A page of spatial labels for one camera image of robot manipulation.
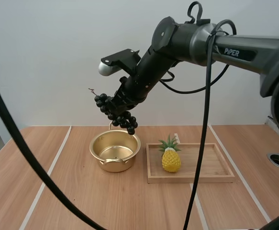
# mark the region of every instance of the white stripe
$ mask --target white stripe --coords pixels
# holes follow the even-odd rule
[[[56,154],[56,156],[55,156],[55,158],[54,158],[54,160],[53,160],[53,162],[52,162],[52,164],[51,164],[51,166],[50,166],[50,168],[49,168],[49,170],[48,170],[48,173],[47,173],[47,174],[48,174],[49,176],[51,175],[51,172],[52,172],[52,170],[54,169],[54,166],[55,166],[55,164],[56,164],[56,162],[57,162],[57,160],[58,160],[58,158],[59,158],[59,155],[61,155],[61,152],[62,152],[62,150],[63,150],[63,148],[64,148],[64,146],[65,146],[65,143],[67,142],[67,139],[68,139],[68,137],[69,137],[70,131],[71,131],[71,126],[69,127],[69,130],[68,130],[68,132],[67,132],[67,134],[66,134],[66,136],[65,136],[65,139],[63,140],[63,142],[62,142],[62,144],[61,144],[61,147],[59,148],[59,150],[58,150],[58,152],[57,152],[57,154]],[[40,188],[39,188],[39,190],[38,190],[38,192],[37,192],[37,194],[36,194],[36,197],[35,197],[35,199],[34,199],[32,205],[31,205],[31,207],[30,207],[28,213],[26,214],[26,216],[25,216],[25,218],[24,218],[24,220],[23,220],[23,222],[22,222],[22,224],[21,224],[19,230],[24,230],[24,229],[25,229],[25,227],[26,227],[27,223],[29,222],[29,219],[30,219],[30,217],[31,217],[31,215],[32,215],[32,213],[33,213],[35,207],[36,207],[36,204],[37,204],[37,202],[38,202],[38,200],[39,200],[39,198],[40,198],[40,196],[41,196],[41,194],[42,194],[44,188],[45,188],[45,184],[42,183],[42,185],[40,186]]]
[[[262,213],[262,215],[264,216],[265,220],[269,223],[271,221],[270,217],[268,216],[267,212],[264,210],[264,208],[262,207],[262,205],[260,204],[260,202],[258,201],[257,197],[255,196],[255,194],[253,193],[252,189],[250,188],[250,186],[248,185],[247,181],[245,180],[245,178],[242,176],[241,172],[239,171],[238,167],[236,166],[236,164],[234,163],[233,159],[231,158],[229,152],[225,149],[223,143],[220,141],[219,137],[217,136],[217,134],[215,133],[214,129],[212,128],[211,125],[208,125],[208,127],[210,128],[211,132],[214,134],[215,138],[217,139],[219,145],[221,146],[221,148],[223,149],[224,153],[226,154],[227,158],[229,159],[230,163],[232,164],[233,168],[235,169],[235,171],[237,172],[238,176],[240,177],[240,180],[243,182],[244,186],[246,187],[248,193],[250,194],[250,196],[252,197],[253,201],[255,202],[256,206],[258,207],[259,211]]]
[[[179,140],[178,134],[175,133],[174,135],[176,136],[177,143],[181,143],[180,140]]]
[[[202,206],[201,206],[201,203],[200,203],[200,200],[199,200],[199,197],[198,197],[197,193],[195,195],[195,202],[196,202],[197,210],[198,210],[199,217],[200,217],[200,220],[201,220],[202,228],[203,228],[203,230],[209,230],[208,226],[207,226],[206,219],[205,219],[205,215],[203,213],[203,209],[202,209]]]

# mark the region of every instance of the wooden table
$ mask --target wooden table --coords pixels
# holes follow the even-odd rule
[[[168,133],[177,133],[182,143],[199,142],[201,126],[139,127],[136,133],[142,148],[135,165],[121,173],[101,170],[89,152],[90,140],[106,129],[73,126],[51,178],[79,209],[107,229],[182,229],[191,185],[147,184],[144,146]],[[68,130],[68,126],[22,130],[46,171]],[[229,166],[237,179],[229,184],[199,185],[188,229],[255,229],[278,216],[279,168],[266,154],[279,152],[279,136],[265,125],[212,126],[206,142],[217,143],[226,160],[231,158]],[[9,141],[0,151],[0,229],[92,229],[41,186],[42,181]]]

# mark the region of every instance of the yellow pineapple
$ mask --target yellow pineapple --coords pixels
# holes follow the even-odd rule
[[[177,153],[177,151],[180,150],[176,147],[176,139],[173,138],[172,140],[170,140],[169,134],[168,142],[165,142],[163,140],[159,141],[162,142],[162,145],[160,146],[160,151],[164,152],[162,156],[163,168],[170,173],[177,172],[181,167],[181,159],[179,158],[179,155]]]

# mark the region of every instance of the golden pot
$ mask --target golden pot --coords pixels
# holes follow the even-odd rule
[[[98,160],[99,166],[108,172],[122,172],[129,169],[135,162],[140,149],[137,135],[129,135],[122,129],[110,128],[97,135],[90,142],[90,152]]]

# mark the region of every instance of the black cable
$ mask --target black cable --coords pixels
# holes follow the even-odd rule
[[[217,33],[222,32],[225,33],[226,35],[229,35],[226,31],[214,31],[211,33],[211,35],[207,38],[206,43],[208,44],[209,40],[211,37],[213,37],[214,35],[216,35]],[[214,85],[223,75],[224,73],[227,71],[227,69],[229,68],[230,65],[225,65],[224,69],[221,71],[221,73],[211,82],[211,86]],[[192,94],[192,93],[197,93],[197,92],[201,92],[203,90],[206,89],[206,86],[203,86],[202,88],[196,89],[196,90],[192,90],[192,91],[179,91],[176,89],[173,89],[172,87],[170,87],[169,85],[167,85],[165,82],[169,82],[169,81],[173,81],[174,77],[171,79],[160,79],[160,83],[162,83],[167,89],[179,93],[179,94]]]
[[[229,24],[233,30],[233,33],[236,34],[236,27],[231,20],[223,20],[223,21],[219,22],[216,25],[216,27],[213,29],[211,34],[213,34],[213,32],[215,32],[215,31],[218,31],[220,29],[220,27],[224,24]],[[195,178],[193,181],[192,192],[190,195],[190,201],[188,204],[188,209],[187,209],[187,213],[186,213],[183,230],[187,230],[187,226],[188,226],[188,222],[189,222],[189,218],[190,218],[190,214],[191,214],[191,209],[192,209],[195,195],[197,192],[200,170],[201,170],[202,159],[203,159],[203,153],[204,153],[204,144],[205,144],[205,139],[206,139],[207,123],[208,123],[208,113],[209,113],[209,109],[210,109],[212,48],[213,48],[213,44],[215,42],[215,35],[216,35],[216,33],[214,33],[211,36],[211,38],[207,44],[206,89],[205,89],[205,103],[204,103],[202,134],[201,134],[201,140],[200,140],[200,148],[199,148],[199,155],[198,155],[198,162],[197,162],[197,167],[196,167],[196,172],[195,172]]]
[[[163,82],[170,82],[170,81],[174,80],[174,78],[175,78],[174,74],[171,73],[169,70],[167,71],[167,73],[171,76],[171,78],[169,78],[169,79],[161,79],[161,81],[163,81]]]
[[[106,230],[105,228],[98,225],[96,222],[91,220],[89,217],[87,217],[83,212],[81,212],[74,204],[68,200],[68,198],[64,195],[64,193],[57,187],[57,185],[51,180],[51,178],[48,176],[47,172],[42,168],[42,166],[39,164],[38,160],[35,158],[35,156],[32,154],[31,150],[25,143],[20,131],[18,130],[13,118],[11,117],[11,114],[9,113],[8,109],[6,108],[6,105],[4,101],[2,100],[2,97],[0,95],[0,117],[2,121],[4,122],[7,130],[9,131],[11,137],[14,139],[16,145],[18,146],[20,152],[23,154],[23,156],[26,158],[26,160],[29,162],[30,166],[33,168],[33,170],[37,173],[37,175],[42,179],[42,181],[45,183],[45,185],[51,190],[51,192],[57,197],[57,199],[62,202],[62,204],[69,209],[74,215],[76,215],[78,218],[80,218],[82,221],[90,225],[96,230]]]
[[[230,65],[225,65],[224,69],[221,71],[221,73],[211,82],[211,86],[214,85],[223,75],[224,73],[227,71],[227,69],[229,68]],[[203,90],[206,89],[206,86],[203,86],[202,88],[196,89],[196,90],[192,90],[192,91],[179,91],[176,89],[173,89],[172,87],[170,87],[169,85],[167,85],[166,83],[164,83],[164,80],[159,80],[160,83],[162,83],[166,88],[170,89],[173,92],[179,93],[179,94],[191,94],[191,93],[196,93],[196,92],[201,92]]]

